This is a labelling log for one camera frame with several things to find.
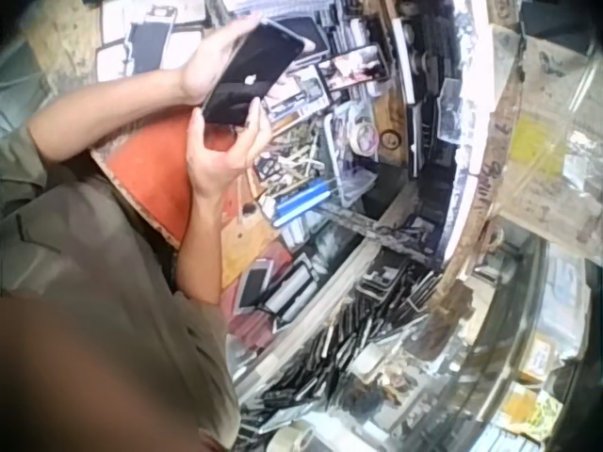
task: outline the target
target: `black iphone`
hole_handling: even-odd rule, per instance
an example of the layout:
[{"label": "black iphone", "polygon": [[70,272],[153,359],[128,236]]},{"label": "black iphone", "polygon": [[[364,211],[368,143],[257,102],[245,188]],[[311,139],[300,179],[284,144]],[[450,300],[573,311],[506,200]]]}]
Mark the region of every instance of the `black iphone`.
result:
[{"label": "black iphone", "polygon": [[238,45],[203,107],[205,121],[243,125],[254,97],[262,99],[303,52],[303,39],[275,22],[262,22]]}]

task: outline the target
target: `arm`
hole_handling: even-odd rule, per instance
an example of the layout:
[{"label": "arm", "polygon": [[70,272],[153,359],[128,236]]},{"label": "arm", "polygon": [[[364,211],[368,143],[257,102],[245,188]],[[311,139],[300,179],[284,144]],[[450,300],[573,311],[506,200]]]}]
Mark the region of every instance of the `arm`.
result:
[{"label": "arm", "polygon": [[100,83],[60,97],[28,123],[42,159],[67,160],[127,123],[169,106],[199,105],[225,68],[233,43],[258,22],[250,16],[216,31],[182,69]]},{"label": "arm", "polygon": [[221,291],[221,210],[224,190],[264,151],[272,138],[259,99],[246,128],[225,153],[204,146],[204,118],[195,108],[188,127],[187,170],[193,202],[176,267],[176,284],[190,299],[218,304]]}]

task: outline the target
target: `apple logo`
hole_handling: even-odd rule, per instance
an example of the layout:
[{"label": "apple logo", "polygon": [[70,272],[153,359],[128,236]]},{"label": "apple logo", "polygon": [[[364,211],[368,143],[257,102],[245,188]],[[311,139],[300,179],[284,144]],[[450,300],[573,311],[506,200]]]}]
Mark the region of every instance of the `apple logo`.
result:
[{"label": "apple logo", "polygon": [[253,85],[255,83],[255,79],[257,78],[257,75],[253,74],[253,75],[248,75],[245,77],[245,85]]}]

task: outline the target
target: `gray shirt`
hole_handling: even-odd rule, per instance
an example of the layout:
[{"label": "gray shirt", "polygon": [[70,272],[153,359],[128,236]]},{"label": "gray shirt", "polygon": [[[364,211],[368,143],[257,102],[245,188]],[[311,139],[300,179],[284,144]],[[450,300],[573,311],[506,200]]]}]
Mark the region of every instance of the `gray shirt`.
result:
[{"label": "gray shirt", "polygon": [[26,128],[0,141],[0,290],[53,303],[225,447],[239,412],[219,307],[173,294],[100,180],[48,189]]}]

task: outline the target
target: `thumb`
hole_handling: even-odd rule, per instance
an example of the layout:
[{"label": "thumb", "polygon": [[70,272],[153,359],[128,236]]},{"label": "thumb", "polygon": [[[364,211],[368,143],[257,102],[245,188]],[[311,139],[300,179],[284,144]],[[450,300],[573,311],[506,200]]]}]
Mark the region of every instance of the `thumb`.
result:
[{"label": "thumb", "polygon": [[204,149],[205,119],[199,107],[193,108],[187,131],[187,145],[194,151]]}]

